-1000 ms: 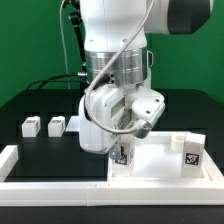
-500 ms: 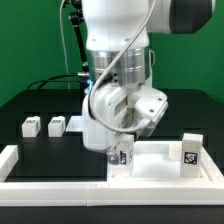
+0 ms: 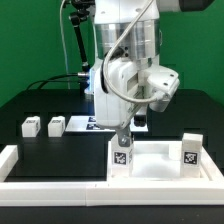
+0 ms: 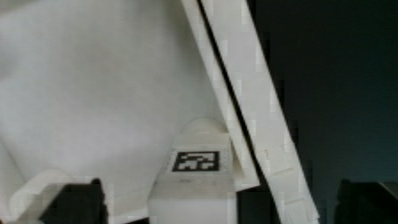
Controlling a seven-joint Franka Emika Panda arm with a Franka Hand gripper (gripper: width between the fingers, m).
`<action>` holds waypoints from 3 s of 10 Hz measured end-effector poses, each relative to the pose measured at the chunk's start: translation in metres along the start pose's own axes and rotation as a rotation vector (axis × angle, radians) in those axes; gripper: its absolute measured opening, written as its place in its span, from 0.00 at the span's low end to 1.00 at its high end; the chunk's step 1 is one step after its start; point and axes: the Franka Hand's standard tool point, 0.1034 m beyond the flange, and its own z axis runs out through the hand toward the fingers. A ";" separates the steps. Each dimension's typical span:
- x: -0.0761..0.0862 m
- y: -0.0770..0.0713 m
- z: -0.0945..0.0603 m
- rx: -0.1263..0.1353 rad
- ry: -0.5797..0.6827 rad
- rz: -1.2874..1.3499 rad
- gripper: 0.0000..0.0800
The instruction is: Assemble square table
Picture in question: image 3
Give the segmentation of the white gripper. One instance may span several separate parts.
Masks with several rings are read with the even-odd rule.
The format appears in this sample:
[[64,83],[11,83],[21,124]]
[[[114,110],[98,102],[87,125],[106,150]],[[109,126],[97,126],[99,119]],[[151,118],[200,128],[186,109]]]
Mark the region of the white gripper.
[[[95,74],[94,110],[98,126],[104,129],[117,129],[120,147],[130,147],[133,144],[130,120],[140,108],[139,104],[127,102],[110,89],[105,93],[101,86],[101,70]],[[143,88],[138,84],[138,71],[134,62],[122,62],[117,59],[108,65],[108,77],[114,87],[126,97],[143,99]]]

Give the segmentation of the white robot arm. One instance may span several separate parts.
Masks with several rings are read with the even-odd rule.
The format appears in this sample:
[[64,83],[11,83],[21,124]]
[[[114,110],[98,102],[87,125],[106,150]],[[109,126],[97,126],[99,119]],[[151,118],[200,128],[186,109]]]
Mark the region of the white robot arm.
[[159,64],[160,14],[203,11],[214,1],[95,0],[95,117],[116,131],[119,146],[133,144],[131,119],[164,111],[179,86],[178,74]]

